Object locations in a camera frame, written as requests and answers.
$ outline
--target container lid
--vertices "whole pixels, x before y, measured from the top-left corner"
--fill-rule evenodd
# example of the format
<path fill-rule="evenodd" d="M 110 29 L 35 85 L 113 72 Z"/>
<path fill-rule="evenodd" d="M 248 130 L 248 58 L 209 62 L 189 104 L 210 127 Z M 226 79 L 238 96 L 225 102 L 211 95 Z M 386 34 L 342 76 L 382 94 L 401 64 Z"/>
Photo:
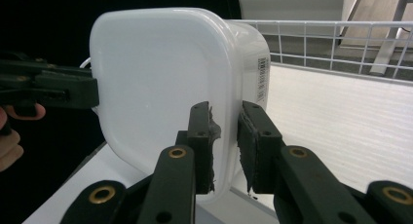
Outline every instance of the container lid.
<path fill-rule="evenodd" d="M 201 9 L 107 13 L 91 34 L 103 134 L 124 161 L 152 173 L 161 151 L 188 128 L 191 106 L 208 101 L 221 138 L 213 145 L 213 202 L 229 190 L 236 163 L 242 56 L 229 25 Z"/>

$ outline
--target white wire rack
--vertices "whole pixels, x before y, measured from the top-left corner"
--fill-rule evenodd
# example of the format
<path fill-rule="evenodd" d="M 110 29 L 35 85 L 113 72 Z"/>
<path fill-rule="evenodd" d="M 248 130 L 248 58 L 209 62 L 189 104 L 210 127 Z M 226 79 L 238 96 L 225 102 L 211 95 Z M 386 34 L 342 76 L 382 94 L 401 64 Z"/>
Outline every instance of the white wire rack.
<path fill-rule="evenodd" d="M 413 21 L 237 21 L 264 35 L 274 63 L 413 81 Z"/>

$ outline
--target dark backdrop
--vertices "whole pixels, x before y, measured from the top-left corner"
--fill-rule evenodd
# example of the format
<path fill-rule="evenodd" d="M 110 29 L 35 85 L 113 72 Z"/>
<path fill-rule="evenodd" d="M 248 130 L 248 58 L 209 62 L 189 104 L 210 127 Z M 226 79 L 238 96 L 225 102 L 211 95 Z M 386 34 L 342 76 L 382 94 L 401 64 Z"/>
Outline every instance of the dark backdrop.
<path fill-rule="evenodd" d="M 98 16 L 158 7 L 199 7 L 224 19 L 241 18 L 239 0 L 0 0 L 0 51 L 78 66 L 89 56 Z M 25 153 L 0 173 L 0 223 L 21 223 L 104 141 L 90 110 L 47 108 L 43 120 L 11 124 Z"/>

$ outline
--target barcode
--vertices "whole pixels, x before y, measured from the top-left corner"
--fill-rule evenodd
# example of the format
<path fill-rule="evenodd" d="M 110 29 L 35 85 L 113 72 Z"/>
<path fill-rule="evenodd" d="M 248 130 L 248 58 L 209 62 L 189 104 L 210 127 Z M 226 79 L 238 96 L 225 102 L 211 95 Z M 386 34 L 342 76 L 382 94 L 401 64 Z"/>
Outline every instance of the barcode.
<path fill-rule="evenodd" d="M 258 59 L 258 89 L 257 102 L 264 99 L 267 94 L 267 80 L 268 80 L 268 58 L 262 57 Z"/>

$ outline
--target white plastic container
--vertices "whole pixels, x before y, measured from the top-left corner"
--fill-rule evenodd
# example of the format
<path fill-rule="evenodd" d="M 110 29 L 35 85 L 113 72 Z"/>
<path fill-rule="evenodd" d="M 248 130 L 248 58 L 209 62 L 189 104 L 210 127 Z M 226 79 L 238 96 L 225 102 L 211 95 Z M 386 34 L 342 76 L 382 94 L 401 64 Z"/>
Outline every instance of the white plastic container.
<path fill-rule="evenodd" d="M 91 34 L 98 115 L 124 161 L 152 173 L 160 152 L 186 131 L 191 106 L 209 101 L 221 138 L 213 146 L 213 202 L 229 190 L 237 160 L 242 100 L 266 106 L 270 55 L 253 27 L 201 9 L 102 15 Z"/>

